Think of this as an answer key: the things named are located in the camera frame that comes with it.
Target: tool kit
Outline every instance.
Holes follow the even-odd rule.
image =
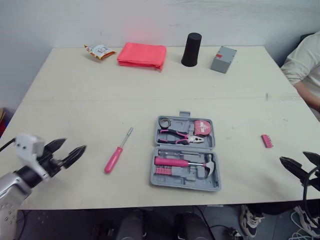
[[[217,192],[221,179],[212,121],[191,118],[190,112],[159,116],[157,147],[152,155],[151,183],[157,186]]]

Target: snack bag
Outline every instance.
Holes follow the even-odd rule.
[[[99,45],[84,45],[85,49],[93,56],[95,56],[97,59],[105,59],[109,56],[111,56],[112,54],[115,54],[116,52],[113,51],[111,48],[103,45],[103,44],[99,44]]]

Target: pliers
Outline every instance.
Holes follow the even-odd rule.
[[[187,132],[180,132],[180,131],[176,131],[173,129],[159,129],[159,133],[160,134],[168,134],[168,135],[172,135],[172,136],[180,138],[179,140],[176,140],[176,141],[168,141],[165,139],[158,139],[158,143],[161,143],[161,144],[188,145],[189,143],[199,144],[199,143],[203,143],[205,141],[205,139],[202,137],[189,135]]]

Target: pink screwdriver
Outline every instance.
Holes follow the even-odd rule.
[[[104,168],[104,172],[105,172],[106,174],[111,173],[112,170],[114,169],[115,165],[117,164],[117,162],[118,162],[118,160],[119,160],[119,157],[120,157],[122,151],[124,150],[123,147],[124,147],[124,145],[125,145],[128,137],[130,136],[130,134],[131,134],[131,132],[132,132],[133,129],[134,129],[133,127],[130,128],[130,130],[129,130],[128,133],[126,134],[123,142],[121,143],[121,145],[118,146],[118,147],[116,148],[115,152],[112,154],[110,160],[108,161],[107,165],[106,165],[105,168]]]

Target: beige sleeve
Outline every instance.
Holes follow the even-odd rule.
[[[320,65],[320,32],[306,37],[286,58],[281,70],[290,83],[295,85],[318,65]]]

